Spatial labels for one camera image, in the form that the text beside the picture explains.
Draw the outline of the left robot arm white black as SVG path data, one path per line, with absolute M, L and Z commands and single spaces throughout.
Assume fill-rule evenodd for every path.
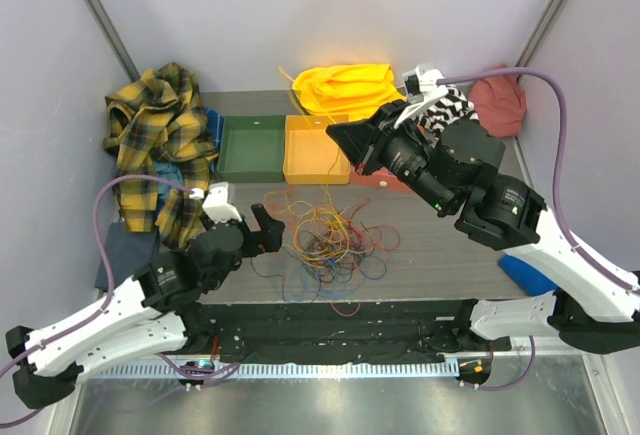
M 285 225 L 261 204 L 244 218 L 209 221 L 185 248 L 159 253 L 111 294 L 41 329 L 18 325 L 5 335 L 16 360 L 14 392 L 33 410 L 69 396 L 90 375 L 149 354 L 205 352 L 213 330 L 199 298 L 221 287 L 243 259 L 282 246 Z

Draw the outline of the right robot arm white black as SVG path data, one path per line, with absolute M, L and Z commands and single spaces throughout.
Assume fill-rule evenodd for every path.
M 387 169 L 438 216 L 456 216 L 455 228 L 471 241 L 524 261 L 556 286 L 536 297 L 473 302 L 451 326 L 455 344 L 472 350 L 505 336 L 556 335 L 595 354 L 638 347 L 638 278 L 624 275 L 631 285 L 622 288 L 581 256 L 544 199 L 499 174 L 505 145 L 477 121 L 457 120 L 431 143 L 403 109 L 389 103 L 326 133 L 358 173 Z

